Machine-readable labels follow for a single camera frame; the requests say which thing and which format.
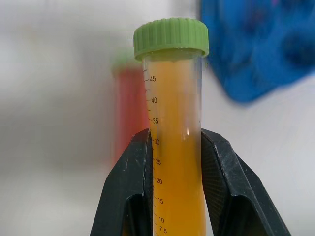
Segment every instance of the clear plastic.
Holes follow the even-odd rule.
[[[143,59],[153,143],[153,234],[205,236],[201,179],[201,53],[153,52]]]

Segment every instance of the blurred red object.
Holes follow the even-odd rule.
[[[116,87],[116,135],[114,165],[132,136],[149,127],[141,64],[126,63],[114,71]]]

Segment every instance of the yellow liquid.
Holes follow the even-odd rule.
[[[149,62],[146,99],[153,144],[155,236],[205,236],[200,94],[190,60]]]

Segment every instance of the blue object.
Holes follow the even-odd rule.
[[[209,63],[237,102],[315,71],[315,0],[202,0],[201,20]]]

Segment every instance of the white background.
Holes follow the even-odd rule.
[[[112,56],[141,24],[196,9],[0,0],[1,236],[89,235],[113,154]],[[315,78],[250,106],[231,102],[210,71],[202,83],[203,127],[259,175],[292,235],[315,235]]]

